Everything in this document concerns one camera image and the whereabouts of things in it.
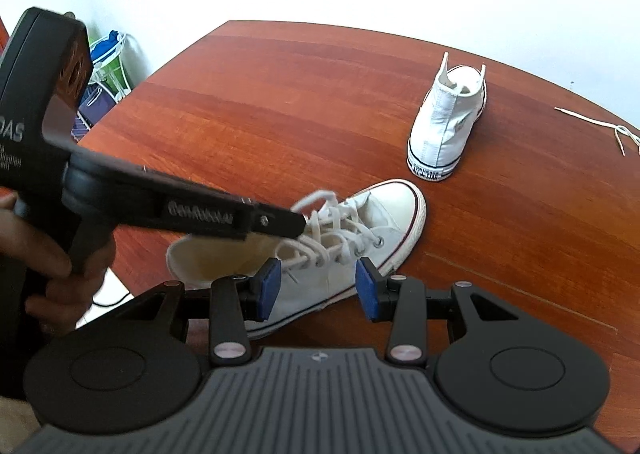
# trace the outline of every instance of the shoe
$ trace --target shoe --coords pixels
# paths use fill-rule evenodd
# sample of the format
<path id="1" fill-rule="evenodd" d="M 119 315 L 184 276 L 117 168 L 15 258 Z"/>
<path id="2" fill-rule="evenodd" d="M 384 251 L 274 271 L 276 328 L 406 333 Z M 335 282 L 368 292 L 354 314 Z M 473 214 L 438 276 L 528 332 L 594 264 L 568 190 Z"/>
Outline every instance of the shoe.
<path id="1" fill-rule="evenodd" d="M 449 53 L 411 129 L 407 165 L 417 177 L 441 181 L 453 173 L 474 122 L 486 104 L 486 67 L 457 66 L 447 71 Z"/>
<path id="2" fill-rule="evenodd" d="M 318 211 L 310 206 L 323 200 Z M 369 257 L 382 275 L 395 271 L 414 248 L 426 218 L 422 193 L 393 179 L 338 203 L 334 192 L 318 191 L 291 210 L 310 214 L 295 240 L 249 234 L 245 241 L 185 236 L 169 246 L 169 271 L 187 288 L 208 288 L 217 278 L 253 275 L 268 257 L 282 262 L 280 293 L 269 319 L 245 323 L 258 339 L 285 324 L 356 293 L 355 263 Z"/>

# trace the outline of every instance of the white shoelace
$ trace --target white shoelace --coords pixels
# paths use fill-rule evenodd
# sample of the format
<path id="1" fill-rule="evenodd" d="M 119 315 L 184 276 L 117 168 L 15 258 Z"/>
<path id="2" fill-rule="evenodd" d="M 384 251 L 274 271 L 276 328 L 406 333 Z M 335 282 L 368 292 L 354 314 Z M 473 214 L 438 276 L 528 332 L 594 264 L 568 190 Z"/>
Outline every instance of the white shoelace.
<path id="1" fill-rule="evenodd" d="M 330 261 L 349 264 L 364 253 L 369 243 L 380 247 L 384 243 L 363 222 L 360 221 L 358 209 L 353 199 L 338 203 L 335 192 L 319 190 L 305 196 L 291 207 L 292 212 L 300 212 L 303 208 L 324 199 L 325 203 L 319 211 L 312 211 L 307 217 L 306 225 L 311 235 L 302 234 L 297 239 L 283 239 L 275 250 L 275 255 L 282 261 L 283 268 L 322 267 Z M 339 244 L 325 246 L 327 240 L 339 241 Z M 294 257 L 281 259 L 283 248 L 291 248 Z"/>
<path id="2" fill-rule="evenodd" d="M 569 111 L 563 108 L 555 108 L 558 111 L 561 111 L 564 114 L 570 114 L 571 116 L 575 116 L 576 118 L 580 118 L 581 120 L 584 120 L 585 122 L 591 122 L 592 124 L 596 124 L 597 126 L 602 126 L 602 127 L 610 127 L 611 129 L 614 130 L 615 134 L 616 134 L 616 140 L 618 141 L 618 145 L 620 146 L 620 150 L 622 151 L 622 156 L 626 156 L 625 155 L 625 148 L 622 145 L 622 141 L 620 140 L 619 137 L 619 133 L 623 134 L 624 136 L 628 136 L 629 138 L 631 138 L 634 143 L 638 146 L 638 154 L 640 154 L 640 136 L 633 134 L 629 129 L 627 129 L 625 126 L 618 126 L 617 124 L 610 124 L 608 122 L 601 122 L 599 120 L 594 120 L 593 118 L 587 118 L 586 116 L 583 116 L 582 114 L 579 113 L 574 113 L 573 111 Z"/>

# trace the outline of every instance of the black circular joint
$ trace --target black circular joint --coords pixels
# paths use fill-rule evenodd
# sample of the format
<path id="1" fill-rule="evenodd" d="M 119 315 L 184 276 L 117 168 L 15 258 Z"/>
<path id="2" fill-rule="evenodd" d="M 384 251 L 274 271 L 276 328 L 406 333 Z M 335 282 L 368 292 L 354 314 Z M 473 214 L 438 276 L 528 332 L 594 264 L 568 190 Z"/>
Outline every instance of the black circular joint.
<path id="1" fill-rule="evenodd" d="M 564 376 L 564 364 L 553 353 L 536 348 L 509 348 L 491 359 L 491 372 L 506 386 L 523 390 L 553 387 Z"/>
<path id="2" fill-rule="evenodd" d="M 84 326 L 40 350 L 24 392 L 41 423 L 78 434 L 120 434 L 158 423 L 200 385 L 200 365 L 183 342 L 153 322 Z"/>
<path id="3" fill-rule="evenodd" d="M 461 414 L 512 436 L 592 425 L 609 392 L 609 371 L 595 352 L 525 318 L 468 329 L 440 355 L 434 378 Z"/>
<path id="4" fill-rule="evenodd" d="M 105 366 L 117 365 L 117 369 Z M 71 378 L 81 387 L 117 390 L 134 384 L 145 373 L 145 357 L 127 348 L 87 351 L 71 363 Z"/>

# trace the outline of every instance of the gray ribbed panel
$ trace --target gray ribbed panel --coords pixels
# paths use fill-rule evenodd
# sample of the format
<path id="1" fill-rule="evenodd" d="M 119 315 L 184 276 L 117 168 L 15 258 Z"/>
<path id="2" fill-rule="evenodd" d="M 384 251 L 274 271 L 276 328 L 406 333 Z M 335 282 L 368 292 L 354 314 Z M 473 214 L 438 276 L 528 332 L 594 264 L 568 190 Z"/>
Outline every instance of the gray ribbed panel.
<path id="1" fill-rule="evenodd" d="M 518 440 L 465 423 L 419 371 L 369 349 L 267 348 L 216 370 L 180 413 L 144 430 L 89 437 L 46 426 L 17 454 L 609 454 L 591 430 Z"/>

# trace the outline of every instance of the hand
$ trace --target hand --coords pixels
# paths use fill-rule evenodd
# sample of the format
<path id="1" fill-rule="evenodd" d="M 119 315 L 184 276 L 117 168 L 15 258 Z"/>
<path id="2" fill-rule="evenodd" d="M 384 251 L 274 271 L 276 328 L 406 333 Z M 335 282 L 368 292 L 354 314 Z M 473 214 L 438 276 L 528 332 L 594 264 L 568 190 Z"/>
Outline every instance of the hand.
<path id="1" fill-rule="evenodd" d="M 115 258 L 115 242 L 94 252 L 81 275 L 71 274 L 71 260 L 44 232 L 14 215 L 17 195 L 0 198 L 0 254 L 21 260 L 50 278 L 46 294 L 32 295 L 25 301 L 25 312 L 40 321 L 49 335 L 61 336 L 76 329 L 76 323 L 91 307 L 100 290 L 104 274 Z"/>

